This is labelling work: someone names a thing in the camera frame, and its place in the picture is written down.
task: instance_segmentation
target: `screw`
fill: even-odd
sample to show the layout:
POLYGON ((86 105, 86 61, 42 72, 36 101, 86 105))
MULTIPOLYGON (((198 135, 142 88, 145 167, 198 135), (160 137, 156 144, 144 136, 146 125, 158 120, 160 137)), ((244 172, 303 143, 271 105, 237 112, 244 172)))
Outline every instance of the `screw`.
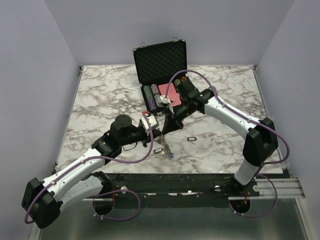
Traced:
POLYGON ((124 191, 122 191, 122 193, 125 194, 127 192, 128 188, 126 186, 122 186, 121 190, 124 190, 124 191))
POLYGON ((253 189, 253 191, 255 191, 255 192, 257 193, 257 192, 259 192, 260 187, 259 187, 258 185, 254 185, 254 186, 252 187, 252 189, 253 189))
POLYGON ((215 192, 221 192, 220 186, 219 186, 219 185, 215 185, 215 186, 214 186, 214 191, 215 191, 215 192))

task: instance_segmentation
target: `black foam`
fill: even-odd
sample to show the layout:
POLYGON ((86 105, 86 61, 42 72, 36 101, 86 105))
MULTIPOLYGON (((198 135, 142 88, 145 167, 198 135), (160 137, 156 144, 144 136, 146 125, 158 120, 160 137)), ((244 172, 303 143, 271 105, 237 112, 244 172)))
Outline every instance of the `black foam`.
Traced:
POLYGON ((168 83, 176 72, 187 69, 185 40, 139 47, 134 49, 133 56, 142 85, 168 83))

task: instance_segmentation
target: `gray wall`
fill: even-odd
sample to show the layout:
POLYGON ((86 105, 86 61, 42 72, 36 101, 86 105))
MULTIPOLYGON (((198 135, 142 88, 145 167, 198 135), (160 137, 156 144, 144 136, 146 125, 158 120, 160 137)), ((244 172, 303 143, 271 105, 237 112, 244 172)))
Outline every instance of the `gray wall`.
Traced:
POLYGON ((296 0, 257 68, 271 117, 291 146, 290 171, 295 177, 300 177, 318 236, 319 10, 319 0, 296 0))
POLYGON ((0 239, 28 239, 26 183, 54 167, 79 68, 43 0, 1 1, 0 239))
POLYGON ((186 39, 189 64, 257 64, 293 0, 45 0, 82 65, 133 64, 132 49, 186 39))

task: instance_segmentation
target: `metal base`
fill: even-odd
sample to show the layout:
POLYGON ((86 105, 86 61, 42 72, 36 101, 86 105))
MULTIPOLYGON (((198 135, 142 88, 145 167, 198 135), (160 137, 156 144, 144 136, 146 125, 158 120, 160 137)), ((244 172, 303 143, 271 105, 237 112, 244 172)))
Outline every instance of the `metal base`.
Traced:
MULTIPOLYGON (((273 200, 253 200, 248 214, 260 214, 273 200)), ((126 217, 135 209, 114 209, 113 217, 126 217)), ((128 221, 93 217, 92 201, 71 206, 49 227, 40 240, 307 240, 294 199, 280 200, 277 208, 260 218, 244 218, 229 208, 145 208, 128 221)))

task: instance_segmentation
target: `poker chip stack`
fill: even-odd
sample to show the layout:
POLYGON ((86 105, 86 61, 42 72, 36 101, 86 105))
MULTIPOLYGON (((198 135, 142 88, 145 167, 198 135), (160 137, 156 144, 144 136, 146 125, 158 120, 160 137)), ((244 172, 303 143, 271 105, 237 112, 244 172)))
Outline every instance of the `poker chip stack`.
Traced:
POLYGON ((179 84, 181 84, 181 81, 179 79, 176 79, 176 80, 174 80, 173 83, 175 86, 178 86, 179 84))
POLYGON ((156 110, 157 106, 156 106, 156 103, 155 103, 155 100, 154 100, 154 97, 152 95, 150 87, 148 85, 145 85, 143 87, 143 91, 144 91, 144 94, 145 94, 146 101, 148 102, 148 105, 149 105, 149 108, 150 108, 150 112, 153 111, 153 110, 156 110))
POLYGON ((159 92, 159 88, 158 88, 157 84, 152 84, 152 85, 150 86, 150 88, 151 88, 153 97, 154 97, 154 99, 155 99, 156 105, 157 105, 159 108, 162 107, 162 104, 161 104, 161 102, 160 102, 160 96, 161 96, 161 94, 160 94, 160 92, 159 92))

